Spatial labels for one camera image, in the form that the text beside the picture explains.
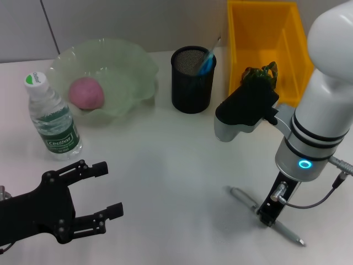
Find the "water bottle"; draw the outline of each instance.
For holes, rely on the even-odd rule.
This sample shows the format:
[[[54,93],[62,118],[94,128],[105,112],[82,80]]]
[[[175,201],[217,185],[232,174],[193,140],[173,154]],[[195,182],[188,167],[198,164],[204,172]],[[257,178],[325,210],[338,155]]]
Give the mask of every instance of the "water bottle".
[[[54,91],[45,74],[33,72],[24,81],[29,115],[49,152],[67,160],[80,153],[82,142],[67,103]]]

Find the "white wall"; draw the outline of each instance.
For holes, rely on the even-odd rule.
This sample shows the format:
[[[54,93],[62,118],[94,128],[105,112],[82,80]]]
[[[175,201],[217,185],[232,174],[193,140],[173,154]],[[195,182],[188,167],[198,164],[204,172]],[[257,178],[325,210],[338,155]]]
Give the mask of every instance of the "white wall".
[[[39,0],[0,0],[0,62],[57,56]]]
[[[147,51],[209,47],[226,22],[226,0],[44,0],[44,5],[60,51],[102,37],[133,41]]]
[[[127,39],[147,51],[175,50],[186,45],[210,47],[220,32],[227,32],[226,2],[43,0],[60,51],[102,37]],[[317,16],[346,0],[296,2],[308,33]],[[56,56],[40,0],[0,0],[0,62]]]

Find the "yellow bin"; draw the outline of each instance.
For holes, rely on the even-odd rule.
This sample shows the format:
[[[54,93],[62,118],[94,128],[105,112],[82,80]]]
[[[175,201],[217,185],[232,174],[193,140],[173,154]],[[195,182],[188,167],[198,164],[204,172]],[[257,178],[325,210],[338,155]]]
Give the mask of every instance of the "yellow bin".
[[[228,24],[229,95],[245,68],[276,61],[279,102],[296,107],[314,70],[296,3],[228,0]]]

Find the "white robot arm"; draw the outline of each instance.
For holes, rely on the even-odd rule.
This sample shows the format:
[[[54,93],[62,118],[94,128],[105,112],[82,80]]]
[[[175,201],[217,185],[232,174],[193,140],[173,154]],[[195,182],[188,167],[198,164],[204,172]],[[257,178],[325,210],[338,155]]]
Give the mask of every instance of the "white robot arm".
[[[221,141],[233,140],[240,131],[252,132],[263,119],[284,135],[275,157],[280,173],[257,211],[267,226],[275,223],[285,205],[295,206],[287,201],[298,185],[316,179],[328,162],[341,170],[333,190],[353,175],[352,165],[333,156],[353,123],[352,43],[349,1],[322,14],[310,29],[308,51],[316,70],[297,108],[273,108],[278,96],[266,80],[258,80],[241,85],[216,110],[215,134]]]

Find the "pink fruit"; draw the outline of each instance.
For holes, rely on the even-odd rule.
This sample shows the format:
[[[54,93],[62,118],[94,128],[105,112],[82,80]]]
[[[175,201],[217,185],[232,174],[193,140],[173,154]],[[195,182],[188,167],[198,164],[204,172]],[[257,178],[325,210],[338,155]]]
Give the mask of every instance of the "pink fruit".
[[[104,104],[104,93],[100,84],[91,77],[75,80],[69,89],[68,98],[80,109],[98,109]]]

